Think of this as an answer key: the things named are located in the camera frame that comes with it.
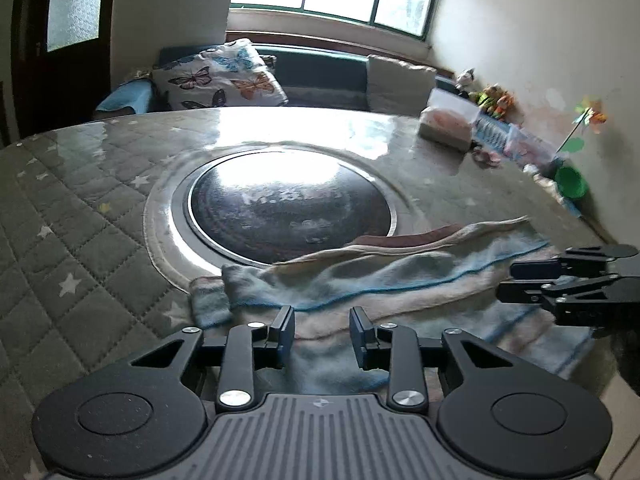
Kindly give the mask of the black white plush toy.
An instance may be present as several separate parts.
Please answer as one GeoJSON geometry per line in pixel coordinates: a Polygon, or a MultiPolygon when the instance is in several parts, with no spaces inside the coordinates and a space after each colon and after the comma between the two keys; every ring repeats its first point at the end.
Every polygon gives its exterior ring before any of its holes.
{"type": "Polygon", "coordinates": [[[456,88],[459,96],[467,98],[469,96],[469,88],[471,88],[475,80],[474,68],[468,68],[456,77],[456,88]]]}

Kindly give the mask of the colourful paper pinwheel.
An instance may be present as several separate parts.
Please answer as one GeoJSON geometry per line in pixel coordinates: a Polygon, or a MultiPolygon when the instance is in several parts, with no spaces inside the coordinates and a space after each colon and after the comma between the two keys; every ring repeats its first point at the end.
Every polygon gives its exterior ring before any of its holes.
{"type": "Polygon", "coordinates": [[[594,134],[599,134],[602,126],[608,121],[608,114],[605,113],[600,96],[585,96],[575,107],[575,113],[572,128],[556,149],[556,154],[573,154],[581,151],[586,144],[585,132],[590,130],[594,134]]]}

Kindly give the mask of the blue seat cushion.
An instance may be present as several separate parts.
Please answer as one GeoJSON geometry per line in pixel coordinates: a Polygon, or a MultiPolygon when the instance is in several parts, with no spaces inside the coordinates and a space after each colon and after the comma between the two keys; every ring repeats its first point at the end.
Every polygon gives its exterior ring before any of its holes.
{"type": "Polygon", "coordinates": [[[104,99],[94,111],[97,115],[146,114],[154,108],[155,90],[146,78],[125,82],[104,99]]]}

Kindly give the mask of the pink small table item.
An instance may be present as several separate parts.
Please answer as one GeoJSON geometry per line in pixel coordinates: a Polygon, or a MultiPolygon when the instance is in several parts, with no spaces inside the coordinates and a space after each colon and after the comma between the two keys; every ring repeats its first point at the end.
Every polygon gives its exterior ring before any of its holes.
{"type": "Polygon", "coordinates": [[[471,152],[472,159],[480,168],[498,168],[502,158],[495,151],[489,151],[484,146],[476,146],[471,152]]]}

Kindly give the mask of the butterfly print cushion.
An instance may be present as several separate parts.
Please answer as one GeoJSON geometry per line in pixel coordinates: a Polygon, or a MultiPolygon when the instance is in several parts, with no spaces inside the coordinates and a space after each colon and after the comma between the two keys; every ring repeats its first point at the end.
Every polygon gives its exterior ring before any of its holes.
{"type": "Polygon", "coordinates": [[[152,70],[171,110],[224,106],[281,106],[284,90],[247,39],[178,58],[152,70]]]}

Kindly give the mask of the green plastic bowl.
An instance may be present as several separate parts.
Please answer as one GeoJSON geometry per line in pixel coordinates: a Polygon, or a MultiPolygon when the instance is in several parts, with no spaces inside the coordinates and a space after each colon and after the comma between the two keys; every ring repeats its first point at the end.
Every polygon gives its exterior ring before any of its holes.
{"type": "Polygon", "coordinates": [[[562,166],[554,175],[558,191],[570,200],[581,200],[588,191],[588,184],[582,174],[572,166],[562,166]]]}

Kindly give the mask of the orange plush toy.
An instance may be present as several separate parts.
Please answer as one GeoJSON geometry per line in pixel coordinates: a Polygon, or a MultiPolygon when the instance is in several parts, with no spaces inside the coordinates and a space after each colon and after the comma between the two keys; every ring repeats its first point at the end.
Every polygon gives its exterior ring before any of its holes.
{"type": "Polygon", "coordinates": [[[483,114],[498,122],[506,121],[506,115],[515,102],[514,95],[498,84],[492,84],[475,93],[472,100],[483,114]]]}

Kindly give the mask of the white tissue box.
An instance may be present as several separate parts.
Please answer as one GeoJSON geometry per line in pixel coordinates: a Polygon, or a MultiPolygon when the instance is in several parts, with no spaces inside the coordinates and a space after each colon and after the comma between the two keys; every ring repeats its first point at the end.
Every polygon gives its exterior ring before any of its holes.
{"type": "Polygon", "coordinates": [[[473,102],[435,88],[420,114],[418,135],[466,153],[471,147],[479,117],[480,108],[473,102]]]}

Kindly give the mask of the dark green sofa bench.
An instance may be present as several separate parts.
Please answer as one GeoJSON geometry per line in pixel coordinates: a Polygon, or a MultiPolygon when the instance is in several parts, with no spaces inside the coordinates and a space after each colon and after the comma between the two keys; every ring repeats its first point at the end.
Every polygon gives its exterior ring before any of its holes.
{"type": "MultiPolygon", "coordinates": [[[[255,48],[291,106],[369,110],[364,55],[287,44],[256,44],[255,48]]],[[[155,84],[154,90],[154,108],[149,113],[168,112],[155,84]]]]}

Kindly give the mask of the dark wooden glass door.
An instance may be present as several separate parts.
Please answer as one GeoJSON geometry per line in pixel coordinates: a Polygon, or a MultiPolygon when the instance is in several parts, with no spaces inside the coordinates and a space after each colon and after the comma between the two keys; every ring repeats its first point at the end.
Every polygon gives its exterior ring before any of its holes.
{"type": "Polygon", "coordinates": [[[79,125],[111,92],[113,0],[14,0],[11,76],[18,135],[79,125]]]}

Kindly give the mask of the beige plain cushion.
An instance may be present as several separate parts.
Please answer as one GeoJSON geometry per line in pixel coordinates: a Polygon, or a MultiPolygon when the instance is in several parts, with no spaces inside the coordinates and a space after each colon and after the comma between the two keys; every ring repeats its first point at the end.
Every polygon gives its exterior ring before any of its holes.
{"type": "Polygon", "coordinates": [[[373,113],[419,117],[436,86],[433,67],[369,55],[367,101],[373,113]]]}

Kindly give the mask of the clear plastic storage box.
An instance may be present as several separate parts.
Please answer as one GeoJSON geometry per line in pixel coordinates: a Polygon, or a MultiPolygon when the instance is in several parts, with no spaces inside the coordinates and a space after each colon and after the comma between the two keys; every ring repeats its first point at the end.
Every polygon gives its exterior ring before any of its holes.
{"type": "Polygon", "coordinates": [[[538,136],[511,124],[506,135],[503,154],[521,168],[533,165],[543,170],[552,163],[554,148],[538,136]]]}

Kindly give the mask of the blue striped knit garment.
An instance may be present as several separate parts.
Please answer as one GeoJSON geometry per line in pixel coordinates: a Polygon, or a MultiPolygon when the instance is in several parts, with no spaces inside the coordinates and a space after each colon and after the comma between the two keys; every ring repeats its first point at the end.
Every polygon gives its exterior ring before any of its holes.
{"type": "Polygon", "coordinates": [[[262,370],[261,392],[381,391],[387,376],[357,364],[348,312],[438,337],[459,327],[551,373],[568,377],[592,348],[585,327],[561,327],[529,304],[503,304],[496,286],[515,261],[552,257],[526,218],[444,226],[419,235],[360,237],[335,249],[265,268],[228,264],[189,287],[195,324],[213,335],[295,312],[295,341],[283,370],[262,370]]]}

